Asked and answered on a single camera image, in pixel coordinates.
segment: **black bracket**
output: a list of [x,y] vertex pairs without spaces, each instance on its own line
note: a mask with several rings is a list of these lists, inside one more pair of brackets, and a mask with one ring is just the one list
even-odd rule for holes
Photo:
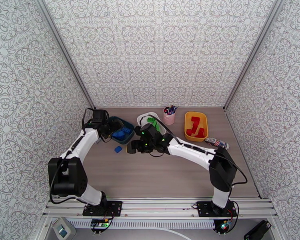
[[84,207],[83,216],[120,216],[122,209],[122,201],[108,201],[107,207],[102,207],[100,205],[92,206],[86,205]]
[[234,207],[234,203],[228,200],[225,208],[221,209],[217,206],[213,207],[211,201],[198,201],[196,203],[199,217],[226,217],[230,218],[231,213],[232,217],[237,216],[236,208]]

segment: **red block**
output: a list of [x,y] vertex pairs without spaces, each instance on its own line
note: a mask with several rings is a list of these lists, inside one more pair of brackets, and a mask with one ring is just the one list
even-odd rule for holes
[[188,136],[191,136],[191,135],[192,135],[191,130],[192,130],[191,128],[188,128],[188,129],[187,129],[186,133],[187,133]]
[[199,117],[191,117],[191,121],[193,121],[193,122],[199,122],[200,118]]
[[204,137],[203,133],[204,133],[204,128],[199,128],[199,132],[195,137],[203,138]]
[[196,133],[198,126],[199,126],[199,121],[195,121],[195,122],[193,123],[193,125],[192,125],[192,130],[191,130],[191,132],[192,132],[193,134]]

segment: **wooden table surface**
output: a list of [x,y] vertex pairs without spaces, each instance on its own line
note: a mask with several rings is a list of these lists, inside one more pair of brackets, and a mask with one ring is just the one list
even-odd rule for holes
[[[155,112],[162,120],[162,108],[105,108],[110,116],[117,116],[133,125],[137,117]],[[178,108],[175,123],[168,125],[183,140],[184,115],[188,111],[203,112],[208,119],[209,136],[230,144],[232,159],[248,177],[247,184],[236,185],[232,197],[256,197],[258,193],[247,165],[234,138],[222,108]],[[205,142],[191,142],[202,147],[215,148]],[[149,154],[114,152],[120,144],[115,141],[94,144],[84,160],[88,181],[108,197],[209,197],[213,195],[209,172],[203,167],[178,156],[164,154],[154,158]],[[239,171],[234,182],[243,181]]]

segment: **white cable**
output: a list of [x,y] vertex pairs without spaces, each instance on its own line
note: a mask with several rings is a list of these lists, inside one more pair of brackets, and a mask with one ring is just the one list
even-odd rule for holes
[[178,235],[178,236],[180,236],[180,237],[182,237],[182,238],[184,238],[184,239],[186,239],[186,240],[191,240],[191,239],[188,238],[187,236],[185,236],[185,235],[183,235],[183,234],[181,234],[181,233],[179,233],[179,232],[170,230],[170,229],[166,229],[166,228],[149,228],[149,229],[150,229],[150,230],[161,230],[161,231],[171,232],[171,233],[176,234],[176,235]]

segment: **black mounting plate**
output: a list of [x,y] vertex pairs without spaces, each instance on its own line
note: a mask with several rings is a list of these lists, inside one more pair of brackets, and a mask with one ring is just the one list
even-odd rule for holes
[[[121,209],[122,209],[122,201],[108,201],[108,208],[111,208],[114,212],[114,216],[120,216]],[[86,205],[84,207],[83,216],[112,216],[112,213],[110,210],[107,210],[103,207],[100,207],[100,205],[92,206],[92,205]]]
[[234,207],[234,203],[232,201],[228,201],[226,207],[221,210],[219,214],[216,214],[211,206],[211,201],[198,201],[196,202],[198,206],[198,214],[199,217],[226,217],[230,218],[231,213],[233,217],[237,216],[236,209]]

